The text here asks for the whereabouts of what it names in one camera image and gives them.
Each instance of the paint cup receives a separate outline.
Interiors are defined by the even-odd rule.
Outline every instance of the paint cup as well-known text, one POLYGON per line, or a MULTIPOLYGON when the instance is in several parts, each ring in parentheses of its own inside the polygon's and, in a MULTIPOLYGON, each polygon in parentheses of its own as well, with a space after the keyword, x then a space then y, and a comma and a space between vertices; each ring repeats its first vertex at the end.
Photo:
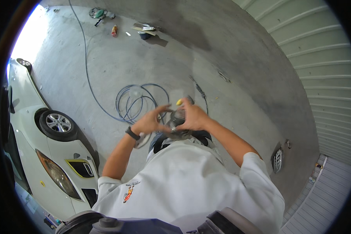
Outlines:
MULTIPOLYGON (((150 27, 149 24, 142 24, 142 25, 145 27, 150 27)), ((147 40, 152 36, 151 34, 148 34, 148 33, 142 32, 142 31, 138 31, 138 33, 140 35, 140 38, 143 40, 147 40)))

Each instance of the corrugated metal wall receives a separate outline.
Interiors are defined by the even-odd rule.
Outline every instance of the corrugated metal wall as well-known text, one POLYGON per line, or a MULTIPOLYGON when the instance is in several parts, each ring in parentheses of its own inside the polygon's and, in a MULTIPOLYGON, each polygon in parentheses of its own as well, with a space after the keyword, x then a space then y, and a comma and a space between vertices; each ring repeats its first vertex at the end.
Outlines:
POLYGON ((351 165, 351 45, 322 0, 233 0, 272 35, 299 75, 320 152, 351 165))
MULTIPOLYGON (((318 163, 323 165, 324 155, 318 163)), ((351 190, 351 166, 327 158, 315 183, 309 181, 299 198, 285 213, 280 234, 324 233, 342 208, 351 190)))

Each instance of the hand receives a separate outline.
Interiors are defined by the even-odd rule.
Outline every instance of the hand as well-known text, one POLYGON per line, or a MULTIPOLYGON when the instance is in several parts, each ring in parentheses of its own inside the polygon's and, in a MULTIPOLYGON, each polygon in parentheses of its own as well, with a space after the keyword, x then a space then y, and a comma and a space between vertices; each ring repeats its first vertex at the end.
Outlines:
POLYGON ((188 98, 182 98, 183 106, 179 107, 186 112, 184 124, 178 125, 177 130, 205 130, 209 121, 212 119, 197 105, 192 105, 188 98))
POLYGON ((168 126, 159 124, 157 116, 168 110, 170 105, 158 106, 155 110, 147 112, 134 125, 131 126, 131 131, 136 135, 140 133, 150 134, 153 131, 170 131, 168 126))

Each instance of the white t-shirt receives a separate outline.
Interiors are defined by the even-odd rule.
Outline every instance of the white t-shirt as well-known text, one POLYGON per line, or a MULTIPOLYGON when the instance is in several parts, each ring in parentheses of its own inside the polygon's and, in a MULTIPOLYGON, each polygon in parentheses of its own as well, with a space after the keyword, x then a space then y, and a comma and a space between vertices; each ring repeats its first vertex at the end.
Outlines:
POLYGON ((156 154, 127 183, 100 177, 92 210, 114 218, 157 218, 196 230, 206 216, 229 207, 263 233, 275 234, 285 202, 265 163, 246 153, 238 175, 229 173, 213 149, 190 140, 175 141, 156 154))

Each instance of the person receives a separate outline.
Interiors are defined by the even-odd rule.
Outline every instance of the person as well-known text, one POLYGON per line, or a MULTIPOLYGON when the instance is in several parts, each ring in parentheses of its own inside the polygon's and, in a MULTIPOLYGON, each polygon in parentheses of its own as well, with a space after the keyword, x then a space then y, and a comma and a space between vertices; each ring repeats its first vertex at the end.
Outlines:
POLYGON ((185 122, 177 129, 190 129, 197 135, 186 140, 164 139, 160 143, 157 136, 143 170, 123 183, 121 178, 136 137, 156 130, 169 131, 157 120, 168 105, 146 113, 126 131, 107 159, 92 210, 118 219, 158 218, 186 232, 195 230, 208 214, 229 207, 263 233, 278 233, 285 202, 259 153, 199 106, 190 104, 187 98, 182 101, 185 122), (240 167, 239 175, 225 169, 209 133, 240 167), (158 152, 154 152, 155 144, 160 145, 158 152))

